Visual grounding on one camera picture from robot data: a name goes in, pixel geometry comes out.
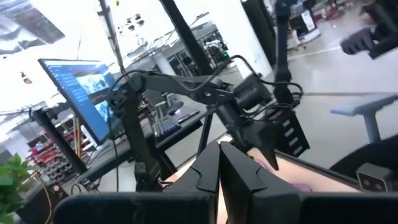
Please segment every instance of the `wire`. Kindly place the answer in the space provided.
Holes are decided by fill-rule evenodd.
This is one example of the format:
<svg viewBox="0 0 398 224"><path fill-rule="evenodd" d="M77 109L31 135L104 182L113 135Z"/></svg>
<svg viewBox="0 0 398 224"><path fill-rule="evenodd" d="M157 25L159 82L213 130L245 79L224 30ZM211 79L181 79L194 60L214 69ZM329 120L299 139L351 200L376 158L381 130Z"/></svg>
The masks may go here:
<svg viewBox="0 0 398 224"><path fill-rule="evenodd" d="M42 179L38 176L38 174L35 174L35 177L39 181L40 185L44 188L45 196L47 197L47 200L49 201L49 210L50 210L50 212L49 212L49 217L47 217L47 220L45 221L45 224L49 224L51 216L52 216L52 204L51 204L50 195L49 195L49 192L48 192L46 186L44 185Z"/></svg>

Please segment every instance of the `monitor screen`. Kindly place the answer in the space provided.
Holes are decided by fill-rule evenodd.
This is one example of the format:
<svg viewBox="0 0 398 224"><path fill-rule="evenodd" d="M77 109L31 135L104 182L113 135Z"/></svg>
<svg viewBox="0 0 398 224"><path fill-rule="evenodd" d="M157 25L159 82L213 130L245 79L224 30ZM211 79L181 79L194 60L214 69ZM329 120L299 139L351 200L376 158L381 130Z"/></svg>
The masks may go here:
<svg viewBox="0 0 398 224"><path fill-rule="evenodd" d="M106 65L97 61L39 59L39 63L71 108L82 120L91 137L102 144L119 120L109 110L107 97L115 79Z"/></svg>

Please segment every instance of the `white floor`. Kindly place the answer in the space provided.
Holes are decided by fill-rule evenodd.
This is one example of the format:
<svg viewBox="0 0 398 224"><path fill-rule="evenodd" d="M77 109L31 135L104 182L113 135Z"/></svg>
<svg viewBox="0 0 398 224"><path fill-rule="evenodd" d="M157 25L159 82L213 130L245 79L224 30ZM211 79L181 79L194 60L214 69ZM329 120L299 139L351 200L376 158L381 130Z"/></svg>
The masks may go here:
<svg viewBox="0 0 398 224"><path fill-rule="evenodd" d="M398 74L395 71L398 51L371 60L366 54L345 55L338 48L339 41L358 28L360 22L357 15L358 12L353 10L334 21L320 23L318 26L322 36L307 44L307 49L290 54L290 70L294 82L301 84L308 93L297 108L297 116L311 150L300 158L326 168L368 142L362 117L347 118L331 114L330 110L358 98L350 96L352 93L397 91ZM234 84L242 80L240 74L233 71L223 75L222 79ZM336 93L345 93L347 96L328 96ZM394 119L397 112L398 104L395 104L377 114L382 137L398 131L398 120ZM210 141L224 132L225 128L215 116ZM167 151L176 166L196 153L200 133L201 129ZM134 191L132 165L120 166L119 179L120 191ZM102 178L99 190L116 190L115 170Z"/></svg>

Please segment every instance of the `office chair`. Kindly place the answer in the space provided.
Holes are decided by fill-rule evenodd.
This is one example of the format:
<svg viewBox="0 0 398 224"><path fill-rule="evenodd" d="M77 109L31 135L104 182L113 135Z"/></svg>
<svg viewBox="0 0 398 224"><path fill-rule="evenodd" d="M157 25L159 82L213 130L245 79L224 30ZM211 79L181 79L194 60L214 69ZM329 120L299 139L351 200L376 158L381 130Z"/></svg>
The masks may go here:
<svg viewBox="0 0 398 224"><path fill-rule="evenodd" d="M366 131L370 143L380 141L380 132L377 126L376 113L383 107L398 100L396 94L371 94L331 110L331 113L345 116L362 115L365 120Z"/></svg>
<svg viewBox="0 0 398 224"><path fill-rule="evenodd" d="M181 101L171 103L162 96L161 92L147 90L143 94L143 97L147 99L149 104L156 110L158 116L163 115L174 115L184 103Z"/></svg>
<svg viewBox="0 0 398 224"><path fill-rule="evenodd" d="M398 135L380 138L376 113L398 100L396 94L372 94L331 110L334 114L364 117L369 144L353 151L330 167L339 174L356 179L356 171L365 163L374 164L398 172Z"/></svg>

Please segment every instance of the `black stand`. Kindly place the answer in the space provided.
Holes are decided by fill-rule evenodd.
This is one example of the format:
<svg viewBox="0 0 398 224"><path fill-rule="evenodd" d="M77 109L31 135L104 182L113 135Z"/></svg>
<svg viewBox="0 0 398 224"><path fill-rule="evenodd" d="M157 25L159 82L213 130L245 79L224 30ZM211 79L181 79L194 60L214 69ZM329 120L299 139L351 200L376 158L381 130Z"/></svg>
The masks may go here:
<svg viewBox="0 0 398 224"><path fill-rule="evenodd" d="M161 191L162 186L159 184L159 177L162 167L161 163L165 161L153 156L159 154L150 151L150 147L148 147L146 142L138 118L139 95L132 89L129 82L123 84L120 90L111 92L109 105L115 115L122 121L124 132L130 144L130 150L136 153L136 165L134 167L134 176L137 182L136 191Z"/></svg>
<svg viewBox="0 0 398 224"><path fill-rule="evenodd" d="M290 17L290 7L292 1L276 1L275 11L278 25L278 60L276 64L277 73L275 82L289 82L292 74L287 66L287 30ZM274 95L279 103L292 104L294 102L292 93L287 85L277 85L274 89Z"/></svg>
<svg viewBox="0 0 398 224"><path fill-rule="evenodd" d="M61 152L69 160L70 164L78 174L87 171L86 165L76 155L75 151L70 147L69 143L63 138L62 134L58 132L54 124L51 122L49 114L54 114L52 109L39 109L32 111L32 118L44 128L46 134L54 140Z"/></svg>
<svg viewBox="0 0 398 224"><path fill-rule="evenodd" d="M201 131L197 157L201 154L201 152L203 152L203 150L205 150L205 148L207 146L207 141L209 139L209 133L210 133L212 120L213 120L213 114L209 114L205 118L205 123L204 123L203 129Z"/></svg>

